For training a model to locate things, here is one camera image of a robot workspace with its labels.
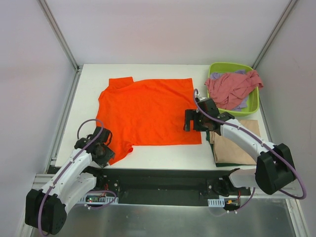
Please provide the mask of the orange t shirt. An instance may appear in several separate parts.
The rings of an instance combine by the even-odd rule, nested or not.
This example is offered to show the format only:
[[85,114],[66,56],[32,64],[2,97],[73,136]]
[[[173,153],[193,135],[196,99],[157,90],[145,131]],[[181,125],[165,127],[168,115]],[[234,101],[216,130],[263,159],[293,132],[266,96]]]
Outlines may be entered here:
[[201,134],[184,131],[185,110],[195,109],[193,80],[109,79],[98,101],[97,125],[113,134],[113,165],[134,146],[199,145]]

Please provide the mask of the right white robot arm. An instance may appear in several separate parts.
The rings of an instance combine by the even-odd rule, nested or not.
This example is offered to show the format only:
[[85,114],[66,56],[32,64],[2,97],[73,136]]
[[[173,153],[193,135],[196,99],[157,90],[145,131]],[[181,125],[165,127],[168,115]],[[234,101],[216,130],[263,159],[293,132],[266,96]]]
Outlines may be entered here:
[[211,98],[196,99],[195,103],[197,109],[185,110],[186,132],[213,131],[234,142],[256,162],[255,169],[230,171],[222,182],[226,194],[233,195],[242,187],[250,187],[272,195],[297,179],[291,152],[286,145],[266,142],[230,113],[220,113]]

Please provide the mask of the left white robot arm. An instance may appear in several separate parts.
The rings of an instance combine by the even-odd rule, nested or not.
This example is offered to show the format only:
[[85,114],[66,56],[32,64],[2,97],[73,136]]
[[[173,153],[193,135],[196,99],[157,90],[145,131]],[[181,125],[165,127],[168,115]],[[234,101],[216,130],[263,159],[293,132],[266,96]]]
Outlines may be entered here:
[[78,138],[66,163],[41,188],[26,196],[25,224],[41,234],[60,232],[71,209],[87,193],[98,193],[87,200],[87,208],[109,193],[101,169],[109,165],[115,153],[109,148],[113,134],[96,127],[92,134]]

